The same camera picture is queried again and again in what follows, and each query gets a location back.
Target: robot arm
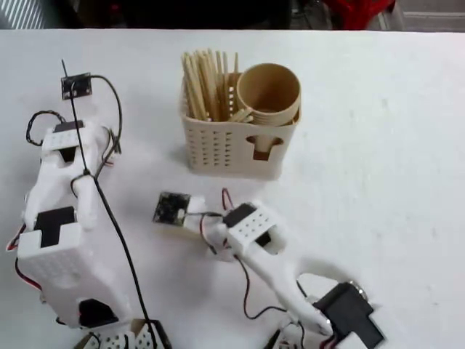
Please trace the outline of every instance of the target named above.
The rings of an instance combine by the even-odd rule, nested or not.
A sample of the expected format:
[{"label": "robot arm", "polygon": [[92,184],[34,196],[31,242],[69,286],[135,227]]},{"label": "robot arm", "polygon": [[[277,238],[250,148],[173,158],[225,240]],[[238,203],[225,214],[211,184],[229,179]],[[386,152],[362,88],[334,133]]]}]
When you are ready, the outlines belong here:
[{"label": "robot arm", "polygon": [[[285,230],[276,215],[260,203],[241,204],[217,227],[238,258],[271,288],[291,321],[338,342],[355,333],[365,348],[376,348],[384,336],[370,320],[373,308],[351,278],[318,259]],[[298,277],[309,273],[325,281],[325,291],[303,294]]]}]

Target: red wire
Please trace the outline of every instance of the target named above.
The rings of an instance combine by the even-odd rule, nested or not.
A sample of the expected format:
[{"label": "red wire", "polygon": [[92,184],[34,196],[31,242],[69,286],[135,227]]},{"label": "red wire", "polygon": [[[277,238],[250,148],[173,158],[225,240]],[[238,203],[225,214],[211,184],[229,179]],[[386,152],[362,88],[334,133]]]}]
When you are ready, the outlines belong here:
[{"label": "red wire", "polygon": [[231,200],[231,195],[230,195],[230,192],[229,192],[229,190],[227,188],[221,189],[221,200],[222,200],[222,203],[223,203],[223,209],[224,210],[228,209],[226,207],[225,195],[227,197],[227,200],[230,202],[230,209],[233,209],[234,208],[233,200]]},{"label": "red wire", "polygon": [[325,339],[324,341],[322,341],[320,343],[320,349],[325,349],[326,345],[331,343],[333,341],[333,339],[334,339],[334,335],[332,335],[331,337],[329,337],[329,338]]},{"label": "red wire", "polygon": [[24,232],[26,229],[26,224],[23,224],[23,226],[19,229],[19,231],[16,233],[15,237],[9,242],[7,246],[7,251],[12,251],[17,248],[17,241],[20,238],[20,235]]},{"label": "red wire", "polygon": [[16,260],[15,260],[15,270],[16,270],[16,274],[17,274],[25,283],[31,285],[32,287],[36,287],[39,291],[42,291],[41,285],[39,285],[39,284],[36,283],[33,279],[28,278],[26,275],[24,275],[23,273],[21,273],[20,267],[18,267],[18,265],[17,265],[17,258],[16,258]]}]

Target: white robot part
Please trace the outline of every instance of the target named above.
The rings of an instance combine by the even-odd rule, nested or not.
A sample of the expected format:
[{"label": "white robot part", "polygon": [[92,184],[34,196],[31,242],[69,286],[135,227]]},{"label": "white robot part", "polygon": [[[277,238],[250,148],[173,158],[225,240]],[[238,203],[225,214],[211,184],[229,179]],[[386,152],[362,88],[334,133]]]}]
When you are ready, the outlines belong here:
[{"label": "white robot part", "polygon": [[[103,127],[91,121],[85,121],[80,132],[87,166],[94,173],[108,136]],[[72,161],[65,159],[65,152],[70,153]],[[41,149],[41,168],[37,182],[28,194],[26,203],[24,222],[28,230],[34,229],[39,212],[54,209],[61,200],[71,195],[71,180],[82,175],[83,170],[76,130],[55,132],[54,128],[49,129]],[[79,197],[77,218],[84,230],[91,230],[96,223],[98,202],[93,179],[89,176],[82,177],[75,181],[73,187]]]},{"label": "white robot part", "polygon": [[[276,214],[260,203],[254,203],[254,206],[256,209],[234,226],[229,228],[221,224],[220,230],[226,233],[233,252],[275,292],[295,322],[300,321],[310,331],[331,335],[329,320],[307,301],[297,284],[301,274],[315,271],[318,274],[319,266],[308,257],[301,241],[291,231],[282,228],[275,219]],[[257,240],[266,232],[270,241],[262,247]],[[330,276],[321,277],[330,281],[326,292],[338,283]]]},{"label": "white robot part", "polygon": [[92,250],[78,222],[61,226],[57,245],[41,247],[41,235],[40,230],[21,234],[18,263],[41,285],[44,300],[62,322],[71,328],[84,326],[79,308],[85,300],[107,305],[119,323],[131,320],[128,297],[116,291],[116,275],[100,262],[101,254]]},{"label": "white robot part", "polygon": [[[94,174],[109,135],[92,121],[78,125],[86,165]],[[26,200],[18,267],[39,283],[43,298],[69,327],[124,324],[132,319],[128,297],[121,293],[115,272],[105,266],[105,255],[92,245],[99,227],[99,197],[93,178],[82,176],[76,124],[49,129],[42,144],[39,176]]]}]

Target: black wire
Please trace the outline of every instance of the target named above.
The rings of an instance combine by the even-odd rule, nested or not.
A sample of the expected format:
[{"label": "black wire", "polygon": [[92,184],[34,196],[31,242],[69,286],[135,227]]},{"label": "black wire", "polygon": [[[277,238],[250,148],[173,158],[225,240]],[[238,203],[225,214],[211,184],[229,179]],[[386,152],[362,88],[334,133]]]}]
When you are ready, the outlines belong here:
[{"label": "black wire", "polygon": [[57,316],[57,318],[55,319],[55,322],[59,325],[62,325],[62,326],[67,326],[67,324],[65,324],[63,321],[60,320],[60,318]]},{"label": "black wire", "polygon": [[246,316],[246,318],[248,318],[249,320],[255,320],[255,319],[259,318],[260,316],[262,316],[265,312],[267,312],[269,310],[278,310],[280,312],[287,313],[286,309],[275,307],[273,305],[271,305],[269,307],[266,307],[265,309],[260,311],[255,316],[250,316],[247,313],[247,299],[248,299],[248,293],[250,291],[250,277],[248,276],[248,271],[246,269],[246,266],[242,262],[242,260],[240,260],[239,257],[236,256],[236,255],[234,256],[234,258],[238,260],[238,262],[240,263],[240,266],[242,267],[242,269],[244,270],[244,273],[246,274],[246,282],[247,282],[247,284],[246,284],[246,294],[244,295],[244,301],[243,301],[243,310],[244,310],[244,315]]},{"label": "black wire", "polygon": [[33,114],[31,119],[28,122],[28,128],[26,129],[26,140],[28,141],[28,143],[30,143],[32,145],[35,145],[36,147],[41,147],[44,140],[41,140],[39,143],[36,142],[35,140],[33,140],[31,138],[31,130],[32,130],[32,126],[33,126],[34,121],[36,120],[37,116],[44,115],[44,114],[55,115],[57,117],[57,119],[60,121],[61,124],[66,122],[66,119],[63,118],[60,115],[60,113],[57,113],[56,111],[38,111],[37,113]]},{"label": "black wire", "polygon": [[[121,110],[121,102],[119,100],[119,96],[118,96],[118,93],[115,90],[115,87],[110,83],[110,81],[107,78],[105,78],[104,76],[100,76],[100,75],[90,76],[90,78],[99,78],[99,79],[105,80],[108,83],[108,85],[110,86],[110,88],[113,90],[113,93],[116,96],[116,101],[118,103],[119,130],[118,130],[118,136],[116,138],[117,143],[113,144],[113,147],[111,148],[110,152],[105,157],[105,162],[106,162],[108,160],[108,158],[110,157],[111,153],[116,149],[116,146],[119,143],[119,140],[121,138],[122,119],[123,119],[123,113],[122,113],[122,110]],[[78,133],[79,148],[81,150],[83,163],[84,163],[83,176],[84,175],[89,175],[94,179],[95,187],[97,188],[97,191],[98,191],[98,193],[100,195],[100,198],[102,199],[103,206],[105,207],[105,210],[108,213],[108,217],[111,219],[111,222],[112,222],[113,226],[115,227],[116,233],[118,234],[118,237],[121,240],[121,245],[123,245],[124,254],[126,255],[126,258],[128,260],[128,264],[129,264],[129,268],[131,269],[132,278],[134,279],[134,285],[136,286],[136,291],[137,291],[137,296],[139,298],[140,307],[141,307],[142,312],[144,314],[145,322],[148,324],[149,333],[150,333],[150,336],[152,337],[153,347],[156,348],[157,341],[156,341],[156,338],[155,338],[155,333],[153,333],[152,326],[150,325],[150,318],[149,318],[148,313],[147,313],[147,308],[145,307],[144,299],[142,298],[142,292],[140,290],[139,279],[137,278],[136,270],[134,268],[134,263],[132,262],[131,253],[129,252],[128,246],[126,244],[126,240],[124,239],[123,233],[121,232],[121,229],[119,228],[119,224],[116,221],[116,218],[115,218],[113,212],[111,211],[111,208],[110,208],[110,205],[108,204],[107,198],[105,197],[105,194],[103,193],[103,191],[102,191],[102,189],[100,187],[99,181],[97,179],[99,173],[96,173],[94,176],[92,176],[92,174],[86,168],[86,161],[85,161],[85,157],[84,157],[84,149],[82,147],[81,136],[80,136],[79,127],[78,127],[78,117],[76,115],[76,109],[74,108],[74,102],[73,102],[73,85],[74,84],[71,85],[71,89],[70,89],[70,99],[71,99],[71,105],[73,106],[74,124],[76,125],[76,132]]]},{"label": "black wire", "polygon": [[91,338],[93,337],[93,338],[96,339],[96,341],[97,341],[97,343],[99,345],[98,347],[100,348],[102,346],[102,342],[100,341],[100,338],[94,332],[90,332],[89,334],[90,334]]},{"label": "black wire", "polygon": [[299,288],[300,292],[304,295],[305,298],[307,298],[307,293],[302,288],[302,285],[300,284],[299,280],[296,280],[296,283],[297,283],[297,287]]},{"label": "black wire", "polygon": [[148,317],[147,309],[145,308],[145,303],[144,299],[142,298],[142,292],[140,290],[139,286],[139,280],[137,278],[136,270],[134,268],[134,263],[132,262],[131,254],[129,253],[128,246],[126,244],[126,240],[124,239],[123,233],[121,232],[121,229],[119,228],[119,224],[116,221],[115,216],[113,215],[113,212],[111,211],[110,205],[108,204],[107,198],[105,197],[105,194],[103,193],[99,181],[97,178],[93,177],[95,186],[97,187],[97,191],[99,192],[100,198],[102,199],[103,206],[107,210],[108,217],[111,219],[111,222],[113,223],[113,226],[115,227],[116,233],[118,234],[119,239],[121,240],[121,245],[123,245],[124,253],[126,255],[126,258],[129,263],[129,267],[131,268],[131,274],[132,278],[134,279],[134,285],[136,286],[137,290],[137,296],[139,298],[140,302],[140,307],[142,308],[142,312],[144,314],[144,319],[145,322],[149,325],[148,329],[150,332],[150,336],[152,336],[152,341],[153,341],[153,346],[155,347],[157,341],[155,339],[155,334],[153,333],[152,326],[150,325],[150,318]]},{"label": "black wire", "polygon": [[66,71],[66,67],[65,67],[65,61],[63,59],[61,59],[61,65],[63,67],[63,70],[65,71],[65,76],[68,77],[68,72]]},{"label": "black wire", "polygon": [[74,89],[75,83],[76,83],[76,80],[73,81],[73,83],[71,84],[71,88],[70,88],[71,107],[73,108],[74,126],[76,127],[76,131],[78,132],[79,149],[81,150],[82,162],[84,163],[83,174],[88,175],[90,171],[87,168],[86,157],[84,156],[84,148],[82,146],[81,133],[79,132],[78,118],[76,117],[76,107],[74,106],[73,89]]},{"label": "black wire", "polygon": [[91,75],[89,78],[90,79],[102,79],[103,81],[105,81],[108,84],[108,86],[111,88],[113,94],[115,95],[116,103],[118,104],[118,134],[116,135],[116,139],[113,142],[113,146],[110,148],[110,151],[108,151],[107,156],[105,157],[104,161],[100,163],[100,165],[97,168],[97,171],[94,174],[95,178],[98,178],[100,176],[100,172],[102,171],[104,165],[106,164],[108,159],[111,157],[111,154],[113,154],[114,151],[121,152],[120,141],[121,141],[121,133],[123,131],[123,111],[121,108],[121,101],[119,99],[118,93],[116,92],[115,87],[111,84],[110,80],[108,80],[107,78],[101,75]]},{"label": "black wire", "polygon": [[207,212],[187,212],[186,216],[207,216],[207,217],[224,217],[223,214],[207,211]]},{"label": "black wire", "polygon": [[70,182],[70,187],[71,187],[71,192],[73,193],[73,195],[77,198],[77,194],[76,192],[74,191],[74,182],[77,181],[77,180],[80,180],[82,177],[85,177],[87,176],[87,174],[80,174],[78,177],[74,177],[71,182]]},{"label": "black wire", "polygon": [[302,325],[302,322],[299,321],[299,326],[302,329],[302,336],[300,337],[300,346],[302,349],[305,349],[304,347],[304,340],[305,340],[305,328],[304,325]]}]

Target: hole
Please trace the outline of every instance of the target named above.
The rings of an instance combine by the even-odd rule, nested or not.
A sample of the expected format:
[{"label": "hole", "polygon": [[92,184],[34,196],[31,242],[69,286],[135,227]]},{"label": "hole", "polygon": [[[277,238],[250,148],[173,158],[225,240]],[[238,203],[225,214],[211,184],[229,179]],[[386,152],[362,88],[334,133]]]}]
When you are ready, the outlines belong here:
[{"label": "hole", "polygon": [[286,247],[286,240],[281,236],[279,230],[275,229],[275,226],[271,227],[255,241],[261,243],[260,246],[269,254],[278,254]]},{"label": "hole", "polygon": [[268,161],[273,147],[284,144],[280,138],[273,136],[249,136],[247,142],[254,145],[254,160]]}]

